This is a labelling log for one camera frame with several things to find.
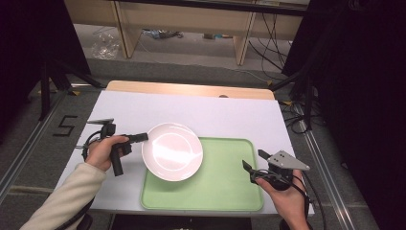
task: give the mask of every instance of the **beige sleeve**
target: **beige sleeve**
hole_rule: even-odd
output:
[[[21,229],[58,228],[95,197],[105,178],[105,172],[100,169],[86,163],[78,164]]]

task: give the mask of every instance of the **metal bracket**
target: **metal bracket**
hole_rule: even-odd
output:
[[[266,159],[266,161],[269,164],[277,166],[281,169],[301,170],[301,171],[310,170],[310,167],[308,165],[291,156],[284,150],[280,150],[277,153],[271,155],[269,158]]]

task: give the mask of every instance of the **person's left hand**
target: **person's left hand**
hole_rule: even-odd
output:
[[[89,154],[85,162],[106,172],[111,167],[111,147],[114,144],[123,143],[126,141],[128,141],[128,137],[126,136],[111,136],[108,138],[104,138],[100,142],[93,142],[89,146]]]

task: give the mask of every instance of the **green tray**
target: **green tray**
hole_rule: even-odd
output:
[[[200,137],[203,162],[183,181],[170,182],[147,171],[141,203],[147,209],[258,211],[260,187],[252,184],[241,160],[256,168],[252,143],[245,139]]]

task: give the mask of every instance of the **person's right hand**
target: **person's right hand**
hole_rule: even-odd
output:
[[[302,174],[298,170],[294,170],[293,175],[302,178]],[[287,222],[291,230],[308,229],[305,219],[305,199],[299,191],[293,187],[290,187],[285,191],[278,191],[262,178],[257,178],[256,181],[262,189],[271,196],[275,208],[281,217]],[[293,177],[293,183],[302,189],[302,191],[305,190],[302,182],[297,178]]]
[[[111,136],[104,138],[100,142],[94,142],[89,146],[89,155],[85,162],[102,171],[107,171],[111,166],[110,152],[111,147],[117,143],[123,143],[128,141],[128,137],[125,136]]]

